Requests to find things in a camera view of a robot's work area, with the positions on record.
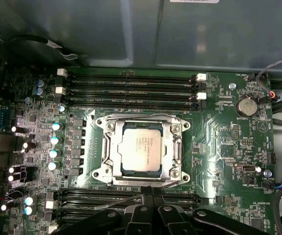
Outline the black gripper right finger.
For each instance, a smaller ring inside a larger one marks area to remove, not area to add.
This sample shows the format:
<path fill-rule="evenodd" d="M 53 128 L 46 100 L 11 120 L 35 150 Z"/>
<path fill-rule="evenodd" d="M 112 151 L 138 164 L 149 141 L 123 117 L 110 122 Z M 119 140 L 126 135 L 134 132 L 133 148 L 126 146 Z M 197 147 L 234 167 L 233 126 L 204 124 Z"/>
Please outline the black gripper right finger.
<path fill-rule="evenodd" d="M 263 231 L 207 210 L 194 210 L 190 216 L 166 205 L 163 189 L 154 188 L 154 209 L 161 222 L 162 235 L 262 235 Z"/>

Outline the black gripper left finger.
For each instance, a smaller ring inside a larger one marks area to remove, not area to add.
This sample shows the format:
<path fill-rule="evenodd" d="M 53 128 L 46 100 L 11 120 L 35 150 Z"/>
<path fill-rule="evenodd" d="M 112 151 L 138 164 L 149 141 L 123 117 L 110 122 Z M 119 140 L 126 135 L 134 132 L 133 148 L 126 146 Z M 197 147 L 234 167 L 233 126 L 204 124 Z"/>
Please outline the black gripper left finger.
<path fill-rule="evenodd" d="M 151 235 L 153 233 L 154 191 L 146 187 L 141 194 L 142 204 L 131 213 L 121 215 L 113 209 L 105 209 L 66 228 L 58 235 Z"/>

